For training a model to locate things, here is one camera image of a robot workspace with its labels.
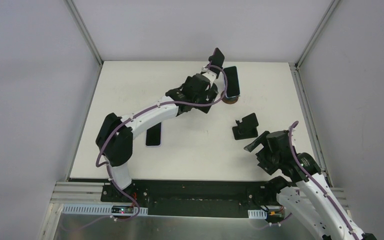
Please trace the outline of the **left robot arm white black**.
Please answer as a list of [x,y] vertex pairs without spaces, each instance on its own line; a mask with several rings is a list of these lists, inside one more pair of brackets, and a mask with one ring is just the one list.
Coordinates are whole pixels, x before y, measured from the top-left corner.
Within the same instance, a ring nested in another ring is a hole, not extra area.
[[167,91],[150,107],[137,113],[123,116],[110,113],[105,117],[95,140],[99,148],[95,165],[107,167],[109,180],[115,186],[115,198],[123,203],[132,198],[128,161],[133,155],[135,138],[192,109],[207,113],[218,94],[218,87],[214,84],[217,78],[213,72],[197,73],[187,77],[180,87]]

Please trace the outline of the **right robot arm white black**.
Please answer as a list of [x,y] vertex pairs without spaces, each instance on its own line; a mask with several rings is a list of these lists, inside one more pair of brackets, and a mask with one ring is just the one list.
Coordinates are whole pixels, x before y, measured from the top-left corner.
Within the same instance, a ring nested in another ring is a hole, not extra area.
[[318,240],[374,240],[347,214],[331,190],[319,165],[306,153],[297,153],[293,144],[294,126],[288,130],[265,131],[244,150],[257,146],[258,166],[267,174],[282,172],[266,182],[259,204],[280,204]]

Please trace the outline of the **phone with lavender case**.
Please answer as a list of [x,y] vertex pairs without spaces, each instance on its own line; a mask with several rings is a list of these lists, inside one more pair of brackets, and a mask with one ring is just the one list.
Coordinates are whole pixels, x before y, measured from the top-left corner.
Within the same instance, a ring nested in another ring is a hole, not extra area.
[[146,131],[145,146],[159,147],[162,143],[162,123],[152,126]]

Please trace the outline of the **phone with blue case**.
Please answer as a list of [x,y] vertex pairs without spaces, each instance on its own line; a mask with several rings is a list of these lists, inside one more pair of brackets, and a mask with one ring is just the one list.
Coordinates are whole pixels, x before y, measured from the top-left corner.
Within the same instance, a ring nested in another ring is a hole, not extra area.
[[240,84],[238,78],[238,69],[236,66],[227,67],[224,69],[227,77],[226,98],[236,98],[240,95]]

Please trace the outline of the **black wedge phone stand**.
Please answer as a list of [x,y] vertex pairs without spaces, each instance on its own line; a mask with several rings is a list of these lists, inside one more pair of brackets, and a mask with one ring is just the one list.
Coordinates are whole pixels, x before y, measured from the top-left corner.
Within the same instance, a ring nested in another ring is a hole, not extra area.
[[236,120],[232,127],[233,137],[236,141],[257,138],[259,122],[255,113],[251,113],[240,120]]

